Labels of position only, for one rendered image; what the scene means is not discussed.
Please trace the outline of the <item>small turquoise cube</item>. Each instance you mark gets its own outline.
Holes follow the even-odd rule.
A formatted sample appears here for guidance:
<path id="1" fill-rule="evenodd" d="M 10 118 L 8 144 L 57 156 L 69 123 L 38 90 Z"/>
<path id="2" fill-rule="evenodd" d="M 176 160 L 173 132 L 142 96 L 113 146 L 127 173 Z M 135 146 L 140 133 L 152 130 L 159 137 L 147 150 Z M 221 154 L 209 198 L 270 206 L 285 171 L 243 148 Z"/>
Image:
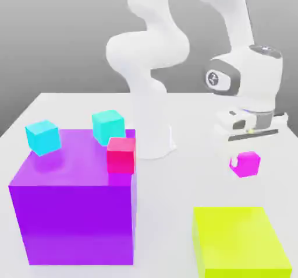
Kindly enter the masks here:
<path id="1" fill-rule="evenodd" d="M 93 135 L 101 146 L 107 146 L 112 137 L 125 137 L 125 120 L 115 110 L 92 115 Z"/>

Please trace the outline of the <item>large yellow-green box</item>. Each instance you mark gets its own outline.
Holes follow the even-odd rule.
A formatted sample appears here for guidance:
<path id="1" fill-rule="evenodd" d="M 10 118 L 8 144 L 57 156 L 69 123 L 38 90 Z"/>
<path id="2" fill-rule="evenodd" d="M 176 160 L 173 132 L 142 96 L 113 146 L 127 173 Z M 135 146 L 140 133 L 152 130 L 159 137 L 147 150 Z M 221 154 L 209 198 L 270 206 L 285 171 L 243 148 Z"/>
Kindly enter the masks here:
<path id="1" fill-rule="evenodd" d="M 198 278 L 290 278 L 292 266 L 262 207 L 195 207 Z"/>

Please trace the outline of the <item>small magenta cube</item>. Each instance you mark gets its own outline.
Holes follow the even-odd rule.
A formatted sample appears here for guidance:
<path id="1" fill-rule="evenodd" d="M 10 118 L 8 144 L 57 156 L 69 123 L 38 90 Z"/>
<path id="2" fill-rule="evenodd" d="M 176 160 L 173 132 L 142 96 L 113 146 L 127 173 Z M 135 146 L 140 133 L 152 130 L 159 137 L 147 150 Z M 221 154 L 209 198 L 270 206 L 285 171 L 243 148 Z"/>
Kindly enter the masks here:
<path id="1" fill-rule="evenodd" d="M 260 156 L 256 152 L 243 152 L 237 155 L 238 165 L 230 169 L 240 178 L 250 177 L 258 174 L 260 166 Z"/>

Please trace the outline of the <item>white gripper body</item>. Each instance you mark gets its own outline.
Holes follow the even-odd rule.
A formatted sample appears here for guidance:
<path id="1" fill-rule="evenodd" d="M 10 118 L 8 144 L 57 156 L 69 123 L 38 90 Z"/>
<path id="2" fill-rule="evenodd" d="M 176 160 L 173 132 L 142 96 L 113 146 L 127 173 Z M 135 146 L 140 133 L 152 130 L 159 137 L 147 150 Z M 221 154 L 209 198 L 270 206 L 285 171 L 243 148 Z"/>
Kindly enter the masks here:
<path id="1" fill-rule="evenodd" d="M 272 136 L 279 133 L 279 129 L 264 129 L 264 130 L 246 130 L 240 129 L 232 131 L 226 141 L 226 147 L 238 148 L 238 147 L 252 147 L 255 142 L 258 142 L 263 137 Z"/>

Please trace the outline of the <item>small red cube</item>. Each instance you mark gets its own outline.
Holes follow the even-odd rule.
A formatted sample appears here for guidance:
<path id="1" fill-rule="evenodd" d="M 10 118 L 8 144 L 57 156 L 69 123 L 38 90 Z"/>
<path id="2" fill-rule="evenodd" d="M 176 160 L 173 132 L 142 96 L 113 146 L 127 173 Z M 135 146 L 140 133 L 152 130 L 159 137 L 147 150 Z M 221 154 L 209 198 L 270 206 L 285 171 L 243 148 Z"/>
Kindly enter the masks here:
<path id="1" fill-rule="evenodd" d="M 107 146 L 107 169 L 110 174 L 134 174 L 136 139 L 110 138 Z"/>

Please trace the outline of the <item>large purple box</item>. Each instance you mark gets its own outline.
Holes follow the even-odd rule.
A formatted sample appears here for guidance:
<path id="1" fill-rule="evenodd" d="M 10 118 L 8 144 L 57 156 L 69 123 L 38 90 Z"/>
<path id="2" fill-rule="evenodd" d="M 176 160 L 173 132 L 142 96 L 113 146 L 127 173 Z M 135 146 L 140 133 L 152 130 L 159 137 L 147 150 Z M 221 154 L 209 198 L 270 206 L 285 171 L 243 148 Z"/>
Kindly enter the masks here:
<path id="1" fill-rule="evenodd" d="M 89 129 L 60 131 L 62 147 L 30 153 L 9 192 L 31 265 L 132 265 L 137 177 L 107 172 Z"/>

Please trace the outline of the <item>small cyan cube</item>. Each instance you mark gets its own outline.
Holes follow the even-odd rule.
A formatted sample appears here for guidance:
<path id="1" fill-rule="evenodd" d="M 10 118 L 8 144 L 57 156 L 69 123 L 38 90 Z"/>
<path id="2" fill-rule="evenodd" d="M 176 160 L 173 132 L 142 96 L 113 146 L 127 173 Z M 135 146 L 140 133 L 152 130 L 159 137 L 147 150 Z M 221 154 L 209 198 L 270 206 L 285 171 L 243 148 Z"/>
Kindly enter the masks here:
<path id="1" fill-rule="evenodd" d="M 52 153 L 61 148 L 58 127 L 49 120 L 43 120 L 25 127 L 30 149 L 38 156 Z"/>

